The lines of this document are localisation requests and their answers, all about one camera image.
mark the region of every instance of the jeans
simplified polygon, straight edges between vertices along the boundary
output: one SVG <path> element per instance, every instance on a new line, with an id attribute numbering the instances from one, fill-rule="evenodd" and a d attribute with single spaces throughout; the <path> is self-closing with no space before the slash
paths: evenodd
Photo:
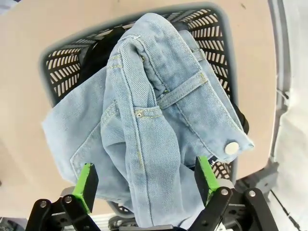
<path id="1" fill-rule="evenodd" d="M 76 182 L 94 163 L 97 197 L 131 209 L 141 227 L 179 225 L 203 207 L 189 169 L 197 156 L 230 162 L 254 146 L 191 34 L 154 13 L 43 128 L 62 177 Z"/>

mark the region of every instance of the beige tabletop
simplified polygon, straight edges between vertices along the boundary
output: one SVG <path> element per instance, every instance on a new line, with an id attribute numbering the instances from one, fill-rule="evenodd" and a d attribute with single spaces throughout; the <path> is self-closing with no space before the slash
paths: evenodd
<path id="1" fill-rule="evenodd" d="M 238 178 L 263 168 L 270 153 L 276 65 L 267 0 L 211 0 L 228 15 L 239 107 L 255 149 L 239 158 Z M 70 186 L 57 172 L 41 122 L 51 105 L 39 77 L 42 51 L 71 34 L 127 14 L 189 0 L 23 0 L 0 16 L 0 217 L 28 217 L 39 198 Z M 94 213 L 111 212 L 96 200 Z"/>

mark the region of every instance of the green tape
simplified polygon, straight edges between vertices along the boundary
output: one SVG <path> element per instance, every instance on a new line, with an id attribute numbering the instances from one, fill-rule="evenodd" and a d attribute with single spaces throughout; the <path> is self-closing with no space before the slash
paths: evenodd
<path id="1" fill-rule="evenodd" d="M 73 190 L 73 195 L 78 198 L 79 200 L 81 200 L 85 210 L 87 213 L 90 213 L 90 209 L 88 208 L 88 205 L 83 197 L 83 192 L 84 192 L 84 189 L 85 189 L 85 185 L 86 185 L 86 182 L 87 182 L 87 178 L 89 176 L 89 173 L 90 173 L 90 167 L 92 166 L 93 164 L 85 164 L 84 167 L 82 168 L 81 170 L 81 173 L 80 173 L 80 177 L 77 181 L 77 184 Z"/>
<path id="2" fill-rule="evenodd" d="M 201 170 L 203 171 L 204 177 L 208 184 L 208 199 L 211 197 L 212 193 L 215 192 L 219 188 L 219 183 L 215 177 L 213 169 L 208 162 L 206 156 L 198 156 L 198 160 L 200 163 Z"/>

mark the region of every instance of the cable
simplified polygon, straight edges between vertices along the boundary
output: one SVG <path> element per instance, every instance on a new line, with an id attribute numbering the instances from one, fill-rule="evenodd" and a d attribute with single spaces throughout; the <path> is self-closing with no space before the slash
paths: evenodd
<path id="1" fill-rule="evenodd" d="M 278 203 L 280 204 L 280 206 L 282 207 L 284 213 L 287 215 L 287 217 L 289 218 L 289 220 L 292 222 L 292 224 L 294 225 L 295 228 L 297 228 L 298 231 L 301 231 L 299 224 L 293 219 L 293 217 L 290 216 L 290 213 L 286 210 L 286 208 L 282 205 L 282 203 L 280 202 L 280 200 L 278 199 L 278 197 L 276 196 L 276 194 L 273 192 L 273 190 L 271 190 L 271 193 L 273 194 L 273 196 L 276 198 L 276 200 L 278 201 Z"/>

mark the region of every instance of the gray plastic basket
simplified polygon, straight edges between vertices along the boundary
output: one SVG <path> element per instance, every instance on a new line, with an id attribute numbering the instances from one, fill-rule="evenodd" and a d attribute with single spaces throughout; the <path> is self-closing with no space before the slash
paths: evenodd
<path id="1" fill-rule="evenodd" d="M 237 104 L 235 61 L 229 24 L 224 12 L 207 2 L 189 6 L 177 5 L 151 12 L 163 16 L 173 25 L 186 26 L 204 50 L 230 100 Z M 51 45 L 41 58 L 41 75 L 52 105 L 56 105 L 78 85 L 82 54 L 90 45 L 103 40 L 104 35 L 115 27 L 131 28 L 145 13 L 126 16 L 95 28 L 86 28 L 81 33 Z M 212 168 L 217 178 L 235 182 L 236 164 L 236 161 L 231 164 L 218 162 Z"/>

